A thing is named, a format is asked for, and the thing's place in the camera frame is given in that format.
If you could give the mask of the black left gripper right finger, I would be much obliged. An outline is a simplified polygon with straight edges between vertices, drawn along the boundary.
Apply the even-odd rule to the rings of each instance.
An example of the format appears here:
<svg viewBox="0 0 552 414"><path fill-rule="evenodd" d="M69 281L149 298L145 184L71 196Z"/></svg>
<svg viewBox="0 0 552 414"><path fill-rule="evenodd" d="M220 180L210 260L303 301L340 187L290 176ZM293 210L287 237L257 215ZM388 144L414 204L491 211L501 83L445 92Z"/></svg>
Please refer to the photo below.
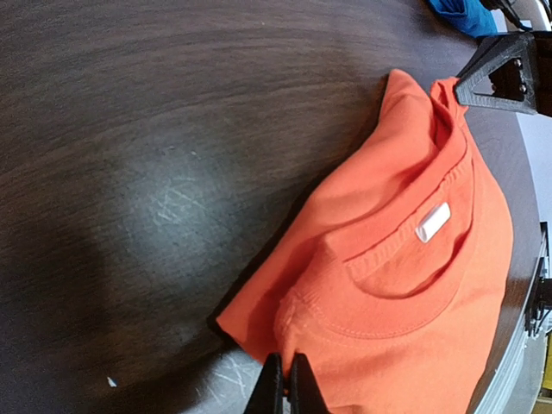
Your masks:
<svg viewBox="0 0 552 414"><path fill-rule="evenodd" d="M328 414L311 364L305 354L295 354L289 373L288 401L294 414Z"/></svg>

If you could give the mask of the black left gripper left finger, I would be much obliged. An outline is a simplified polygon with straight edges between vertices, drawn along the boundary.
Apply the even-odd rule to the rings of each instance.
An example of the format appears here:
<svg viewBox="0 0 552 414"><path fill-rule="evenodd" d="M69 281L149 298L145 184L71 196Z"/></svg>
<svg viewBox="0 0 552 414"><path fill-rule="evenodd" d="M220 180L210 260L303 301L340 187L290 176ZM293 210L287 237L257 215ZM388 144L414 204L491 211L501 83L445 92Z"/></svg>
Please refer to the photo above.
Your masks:
<svg viewBox="0 0 552 414"><path fill-rule="evenodd" d="M282 414L283 397L282 359L280 354L272 353L267 356L243 413Z"/></svg>

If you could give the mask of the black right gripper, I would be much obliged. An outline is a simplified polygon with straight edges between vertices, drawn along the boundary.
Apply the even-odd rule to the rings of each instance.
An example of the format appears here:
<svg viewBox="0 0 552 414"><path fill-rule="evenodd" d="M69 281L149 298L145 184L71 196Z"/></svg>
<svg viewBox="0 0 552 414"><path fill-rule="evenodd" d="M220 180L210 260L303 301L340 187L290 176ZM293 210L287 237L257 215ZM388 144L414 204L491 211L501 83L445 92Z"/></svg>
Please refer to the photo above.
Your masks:
<svg viewBox="0 0 552 414"><path fill-rule="evenodd" d="M464 106L551 116L551 33L480 37L458 73L455 97Z"/></svg>

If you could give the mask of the blue pleated skirt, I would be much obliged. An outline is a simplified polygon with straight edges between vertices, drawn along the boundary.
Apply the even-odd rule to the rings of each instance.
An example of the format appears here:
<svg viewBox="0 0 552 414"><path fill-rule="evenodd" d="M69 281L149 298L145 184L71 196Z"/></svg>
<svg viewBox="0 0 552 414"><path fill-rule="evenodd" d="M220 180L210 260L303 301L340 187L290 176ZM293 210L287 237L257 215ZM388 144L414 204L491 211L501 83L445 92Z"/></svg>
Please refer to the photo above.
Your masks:
<svg viewBox="0 0 552 414"><path fill-rule="evenodd" d="M438 18L472 38L498 33L492 13L478 0L427 0Z"/></svg>

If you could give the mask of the orange t-shirt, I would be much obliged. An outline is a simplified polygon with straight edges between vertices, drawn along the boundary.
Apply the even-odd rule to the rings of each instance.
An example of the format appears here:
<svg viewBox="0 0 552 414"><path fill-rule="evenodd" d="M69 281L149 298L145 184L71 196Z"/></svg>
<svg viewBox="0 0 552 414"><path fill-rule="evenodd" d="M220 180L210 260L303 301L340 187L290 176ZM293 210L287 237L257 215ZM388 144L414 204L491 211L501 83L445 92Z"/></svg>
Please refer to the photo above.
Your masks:
<svg viewBox="0 0 552 414"><path fill-rule="evenodd" d="M513 229L456 83L393 70L374 132L217 317L257 360L305 354L333 413L464 413L484 373Z"/></svg>

